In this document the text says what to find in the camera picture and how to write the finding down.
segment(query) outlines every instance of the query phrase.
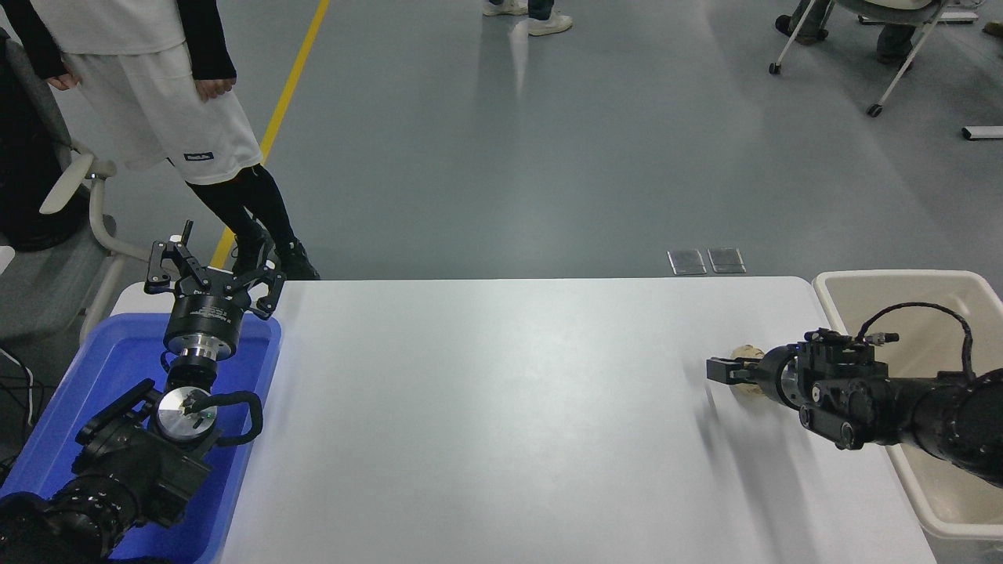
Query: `yellow floor line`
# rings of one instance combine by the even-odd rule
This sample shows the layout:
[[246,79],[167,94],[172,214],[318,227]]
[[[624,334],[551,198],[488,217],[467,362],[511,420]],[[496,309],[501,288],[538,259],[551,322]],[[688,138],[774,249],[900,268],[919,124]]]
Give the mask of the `yellow floor line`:
[[[314,39],[320,30],[321,22],[324,21],[324,14],[327,13],[329,3],[330,0],[320,0],[320,3],[317,5],[317,11],[314,12],[314,19],[310,22],[310,29],[307,30],[307,35],[303,38],[303,44],[300,45],[300,52],[296,55],[296,62],[293,63],[293,68],[289,71],[286,86],[282,89],[282,95],[279,96],[279,103],[275,105],[275,110],[272,112],[272,119],[269,120],[268,128],[265,129],[265,136],[261,139],[262,164],[268,160],[268,154],[272,152],[272,145],[275,143],[275,137],[279,134],[282,119],[286,116],[289,101],[293,98],[293,92],[296,91],[296,85],[300,81],[300,74],[303,73],[303,67],[306,66],[307,57],[310,56],[310,49],[313,48]],[[233,246],[234,232],[230,231],[229,228],[225,228],[223,235],[220,236],[220,242],[216,245],[216,253],[213,254],[210,266],[223,268],[224,263],[227,261],[227,256],[230,255],[230,249]]]

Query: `white shorts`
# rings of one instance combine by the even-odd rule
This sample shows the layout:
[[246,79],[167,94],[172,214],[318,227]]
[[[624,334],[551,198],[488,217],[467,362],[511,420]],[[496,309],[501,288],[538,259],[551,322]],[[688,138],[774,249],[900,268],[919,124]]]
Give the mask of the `white shorts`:
[[202,101],[188,45],[141,55],[63,54],[130,169],[170,159],[187,182],[226,182],[261,163],[234,92]]

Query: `black sleeve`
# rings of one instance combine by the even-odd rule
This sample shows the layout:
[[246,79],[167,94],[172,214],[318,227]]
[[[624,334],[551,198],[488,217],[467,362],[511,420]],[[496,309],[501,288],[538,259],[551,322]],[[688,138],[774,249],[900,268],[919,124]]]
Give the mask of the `black sleeve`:
[[35,9],[31,7],[29,0],[0,0],[7,19],[14,27],[14,31],[21,42],[24,50],[28,52],[28,59],[31,60],[31,67],[35,69],[35,74],[40,78],[51,78],[66,73],[63,66],[62,56],[55,40],[45,29],[45,24],[38,17]]
[[193,76],[198,80],[236,78],[216,0],[178,0],[178,12],[192,56]]

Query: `beige plastic bin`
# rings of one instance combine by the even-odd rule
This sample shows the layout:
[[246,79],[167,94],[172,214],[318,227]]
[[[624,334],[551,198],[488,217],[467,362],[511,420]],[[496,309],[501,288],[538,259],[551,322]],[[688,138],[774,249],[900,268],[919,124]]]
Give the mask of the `beige plastic bin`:
[[[832,329],[856,334],[885,307],[900,302],[938,303],[958,312],[972,327],[976,374],[1003,366],[1003,302],[981,276],[948,270],[826,272],[812,282]],[[934,377],[961,369],[964,333],[951,316],[930,308],[893,311],[871,331],[897,332],[900,342],[878,349],[892,377]],[[949,463],[901,445],[889,456],[920,522],[944,539],[1003,541],[1003,489]]]

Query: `blue tray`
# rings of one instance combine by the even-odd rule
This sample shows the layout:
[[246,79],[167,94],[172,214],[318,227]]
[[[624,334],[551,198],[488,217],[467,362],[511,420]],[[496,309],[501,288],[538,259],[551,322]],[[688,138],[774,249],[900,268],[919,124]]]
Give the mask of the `blue tray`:
[[[166,374],[159,358],[166,324],[165,314],[133,313],[110,317],[91,331],[0,497],[32,492],[50,498],[73,478],[70,466],[82,449],[73,439],[87,420],[143,378],[152,378],[156,389],[163,390]],[[280,336],[275,319],[262,321],[246,315],[237,354],[220,362],[213,391],[253,390],[264,403],[279,358]],[[221,407],[218,422],[228,437],[251,427],[245,406]],[[132,529],[111,556],[157,556],[175,564],[215,562],[230,528],[253,445],[213,449],[205,459],[213,472],[189,502],[185,520],[171,529],[154,524]]]

